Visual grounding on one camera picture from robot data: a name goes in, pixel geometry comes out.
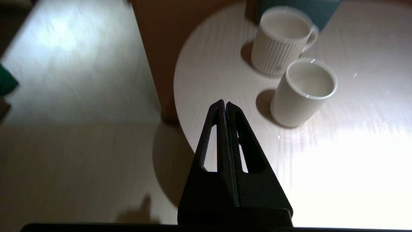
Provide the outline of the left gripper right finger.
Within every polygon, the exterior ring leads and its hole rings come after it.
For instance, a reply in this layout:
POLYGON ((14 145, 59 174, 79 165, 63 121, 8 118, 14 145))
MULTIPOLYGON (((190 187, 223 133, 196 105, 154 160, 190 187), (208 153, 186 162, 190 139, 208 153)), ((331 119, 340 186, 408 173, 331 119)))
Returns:
POLYGON ((239 219, 249 225, 292 226, 293 208, 246 116, 231 102, 226 116, 239 219))

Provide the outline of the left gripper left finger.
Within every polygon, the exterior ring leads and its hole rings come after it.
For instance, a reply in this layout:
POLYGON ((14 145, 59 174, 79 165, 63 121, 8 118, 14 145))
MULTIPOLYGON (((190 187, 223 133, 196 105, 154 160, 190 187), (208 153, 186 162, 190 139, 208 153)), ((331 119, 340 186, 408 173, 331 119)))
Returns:
POLYGON ((208 110, 194 160, 178 206, 178 224, 228 225, 238 206, 233 155, 229 144, 225 103, 219 100, 208 110), (217 171, 203 169, 211 129, 217 130, 217 171))

